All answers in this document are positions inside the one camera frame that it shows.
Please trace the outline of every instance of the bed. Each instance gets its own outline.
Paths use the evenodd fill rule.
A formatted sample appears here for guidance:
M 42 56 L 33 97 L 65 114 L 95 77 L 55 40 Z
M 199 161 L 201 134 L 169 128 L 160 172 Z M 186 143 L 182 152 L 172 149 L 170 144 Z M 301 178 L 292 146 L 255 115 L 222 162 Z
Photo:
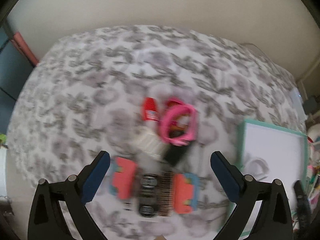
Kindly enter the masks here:
M 177 96 L 199 112 L 196 143 L 178 166 L 200 178 L 197 211 L 144 219 L 109 193 L 109 171 L 86 207 L 109 239 L 211 240 L 229 205 L 208 165 L 211 153 L 235 162 L 236 128 L 245 118 L 305 133 L 289 97 L 295 86 L 288 71 L 229 40 L 166 26 L 100 28 L 60 39 L 40 61 L 17 100 L 8 146 L 35 190 L 40 178 L 78 174 L 100 150 L 134 160 L 128 142 L 143 124 L 142 100 L 162 106 Z

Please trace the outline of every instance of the pink watch band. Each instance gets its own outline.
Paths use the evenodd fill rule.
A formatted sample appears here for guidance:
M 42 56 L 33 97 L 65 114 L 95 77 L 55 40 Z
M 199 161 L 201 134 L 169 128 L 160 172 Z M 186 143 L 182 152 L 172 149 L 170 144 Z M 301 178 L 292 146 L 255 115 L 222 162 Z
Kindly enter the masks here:
M 190 122 L 188 130 L 185 134 L 170 138 L 169 130 L 172 123 L 177 116 L 182 114 L 190 114 Z M 171 143 L 176 146 L 188 145 L 190 141 L 196 139 L 196 127 L 197 127 L 197 111 L 189 104 L 175 105 L 170 107 L 165 116 L 162 118 L 159 127 L 159 134 L 162 140 L 166 143 Z

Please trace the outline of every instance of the white wall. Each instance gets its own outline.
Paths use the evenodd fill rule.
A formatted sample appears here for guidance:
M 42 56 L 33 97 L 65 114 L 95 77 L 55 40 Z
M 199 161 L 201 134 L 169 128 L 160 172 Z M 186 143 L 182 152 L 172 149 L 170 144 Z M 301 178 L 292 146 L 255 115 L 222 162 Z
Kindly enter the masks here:
M 320 30 L 300 0 L 20 0 L 9 22 L 39 58 L 65 35 L 125 24 L 252 42 L 296 78 L 320 51 Z

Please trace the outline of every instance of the clutter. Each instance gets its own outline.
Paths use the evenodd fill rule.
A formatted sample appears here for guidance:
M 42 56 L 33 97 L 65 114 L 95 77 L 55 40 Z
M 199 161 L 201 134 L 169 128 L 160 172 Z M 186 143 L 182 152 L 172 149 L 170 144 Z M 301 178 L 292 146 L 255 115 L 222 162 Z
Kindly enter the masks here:
M 302 236 L 310 226 L 311 210 L 308 198 L 305 195 L 301 181 L 297 180 L 293 186 L 297 199 L 297 218 L 299 221 L 299 235 Z
M 316 208 L 320 196 L 320 173 L 316 174 L 313 181 L 313 186 L 311 187 L 310 192 L 307 192 L 312 211 Z
M 188 130 L 181 136 L 170 138 L 170 126 L 172 120 L 176 120 L 178 116 L 183 114 L 190 114 L 190 124 Z M 161 119 L 159 134 L 162 140 L 176 146 L 188 145 L 191 141 L 196 139 L 197 135 L 197 111 L 192 105 L 174 105 L 170 107 L 165 116 Z
M 174 210 L 178 214 L 195 211 L 199 196 L 199 178 L 193 173 L 176 174 L 174 176 Z
M 309 143 L 310 164 L 314 167 L 320 164 L 320 141 Z
M 158 176 L 155 174 L 145 174 L 140 180 L 138 210 L 143 217 L 154 217 L 159 211 L 158 179 Z
M 112 163 L 110 193 L 119 199 L 128 199 L 132 195 L 132 184 L 137 165 L 135 162 L 116 157 Z
M 140 170 L 137 178 L 141 179 L 135 182 L 140 182 L 138 212 L 147 218 L 157 214 L 171 216 L 173 210 L 190 213 L 196 210 L 199 194 L 199 178 L 195 174 L 175 175 L 170 168 L 177 165 L 196 140 L 197 111 L 175 97 L 160 107 L 164 109 L 162 116 L 154 98 L 144 99 L 144 125 L 134 129 L 129 141 L 137 151 L 135 162 L 116 157 L 112 165 L 110 192 L 121 200 L 132 197 L 135 173 Z

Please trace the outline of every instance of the red cap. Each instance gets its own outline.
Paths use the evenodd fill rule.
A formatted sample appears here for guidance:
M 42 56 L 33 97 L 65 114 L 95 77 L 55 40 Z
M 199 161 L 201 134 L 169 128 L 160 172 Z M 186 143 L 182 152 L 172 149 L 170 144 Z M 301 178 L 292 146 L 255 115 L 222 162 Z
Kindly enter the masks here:
M 159 121 L 156 101 L 153 98 L 145 98 L 142 104 L 142 119 Z

